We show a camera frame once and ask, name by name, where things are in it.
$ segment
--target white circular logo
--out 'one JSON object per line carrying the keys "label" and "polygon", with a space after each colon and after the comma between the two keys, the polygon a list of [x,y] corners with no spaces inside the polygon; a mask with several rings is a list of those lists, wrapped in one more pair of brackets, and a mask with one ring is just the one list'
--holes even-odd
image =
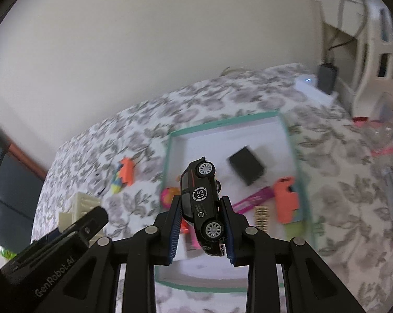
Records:
{"label": "white circular logo", "polygon": [[208,192],[205,187],[198,187],[192,193],[192,197],[196,201],[202,201],[206,199]]}

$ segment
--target teal-edged box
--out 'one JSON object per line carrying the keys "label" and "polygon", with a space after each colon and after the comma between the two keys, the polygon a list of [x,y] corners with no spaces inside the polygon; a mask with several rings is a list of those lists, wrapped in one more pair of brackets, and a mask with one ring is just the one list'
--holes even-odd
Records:
{"label": "teal-edged box", "polygon": [[[251,186],[246,186],[227,161],[229,156],[245,146],[249,146],[266,166],[265,177]],[[179,187],[177,177],[183,173],[189,162],[202,156],[215,165],[216,178],[222,185],[220,196],[229,196],[232,203],[247,198],[260,188],[271,186],[278,178],[295,176],[296,183],[293,188],[300,200],[300,209],[294,218],[296,222],[287,225],[278,223],[274,215],[274,201],[267,201],[265,204],[270,211],[268,233],[280,239],[303,235],[310,245],[315,245],[309,225],[310,211],[302,174],[285,122],[278,111],[229,118],[172,132],[168,139],[163,188]],[[254,224],[252,216],[252,213],[246,213],[251,225]],[[180,248],[181,246],[178,246],[179,260],[173,261],[168,267],[156,267],[157,282],[196,292],[230,293],[247,290],[247,266],[234,267],[226,257],[211,257],[202,250],[184,252],[184,246],[179,252]],[[279,285],[283,286],[283,277],[279,270],[280,267]]]}

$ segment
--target orange toy piece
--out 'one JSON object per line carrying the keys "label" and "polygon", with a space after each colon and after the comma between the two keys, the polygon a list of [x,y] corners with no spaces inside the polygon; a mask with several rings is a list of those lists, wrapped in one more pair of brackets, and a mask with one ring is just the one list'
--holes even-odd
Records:
{"label": "orange toy piece", "polygon": [[299,209],[298,194],[292,190],[295,178],[289,176],[287,178],[278,179],[273,185],[275,194],[277,219],[282,224],[291,223],[294,218],[295,210]]}
{"label": "orange toy piece", "polygon": [[122,167],[118,172],[123,184],[131,186],[134,183],[134,163],[129,158],[124,158],[120,161]]}

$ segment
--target floral tablecloth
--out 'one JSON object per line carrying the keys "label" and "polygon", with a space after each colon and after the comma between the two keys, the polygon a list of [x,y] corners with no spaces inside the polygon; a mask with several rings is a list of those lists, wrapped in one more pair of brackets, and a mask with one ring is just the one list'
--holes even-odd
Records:
{"label": "floral tablecloth", "polygon": [[[393,270],[378,169],[341,107],[318,107],[294,89],[294,79],[305,73],[302,65],[288,64],[201,81],[130,107],[72,138],[60,147],[47,175],[32,238],[57,226],[57,214],[70,209],[68,199],[78,191],[102,198],[108,236],[130,237],[157,214],[170,132],[280,109],[301,161],[316,250],[366,310],[378,307],[391,290]],[[111,178],[126,156],[136,162],[136,182],[112,194]],[[156,296],[163,313],[238,313],[246,305],[245,293],[193,293],[160,284]]]}

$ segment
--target toy car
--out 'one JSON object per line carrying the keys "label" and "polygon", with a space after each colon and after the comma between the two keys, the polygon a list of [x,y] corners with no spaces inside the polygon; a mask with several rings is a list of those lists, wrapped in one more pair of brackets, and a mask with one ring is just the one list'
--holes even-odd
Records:
{"label": "toy car", "polygon": [[191,162],[180,178],[183,218],[194,226],[204,252],[222,256],[224,225],[218,211],[220,190],[215,167],[205,157]]}

